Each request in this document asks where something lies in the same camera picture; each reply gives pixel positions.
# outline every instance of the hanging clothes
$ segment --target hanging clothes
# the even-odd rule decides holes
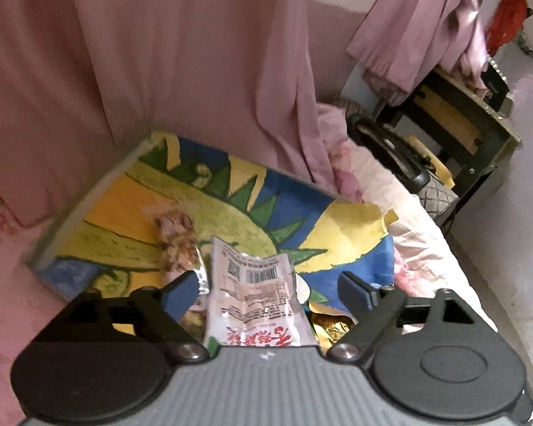
[[[486,31],[490,56],[495,56],[501,46],[515,38],[527,19],[527,9],[527,0],[500,1],[492,24]]]
[[[437,64],[461,69],[472,89],[485,88],[478,0],[377,0],[347,51],[390,105],[401,104]]]

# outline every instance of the wall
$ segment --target wall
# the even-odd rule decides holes
[[[355,61],[345,48],[375,1],[308,0],[309,49],[319,100],[340,92],[348,79],[359,78],[353,89],[362,82],[361,76],[352,72]]]
[[[527,0],[533,8],[533,0]],[[533,16],[525,23],[533,42]],[[533,60],[516,45],[498,53],[514,91],[515,128],[523,139],[505,184],[483,204],[472,199],[456,217],[453,234],[483,272],[533,361]]]

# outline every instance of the lavender cloth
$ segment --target lavender cloth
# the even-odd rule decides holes
[[[487,58],[477,0],[377,0],[347,48],[364,79],[398,105],[437,65],[473,89]]]
[[[154,129],[336,192],[305,0],[0,0],[0,197],[59,211]]]

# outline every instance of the red clothing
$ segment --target red clothing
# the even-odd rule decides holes
[[[490,56],[495,56],[502,45],[515,38],[525,19],[527,0],[501,0],[493,22],[486,31]]]

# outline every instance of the ridged gray surface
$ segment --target ridged gray surface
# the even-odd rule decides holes
[[[382,399],[358,368],[328,362],[314,347],[222,348],[182,367],[158,399],[115,426],[416,426]],[[507,417],[489,426],[512,426]],[[45,426],[27,420],[24,426]]]

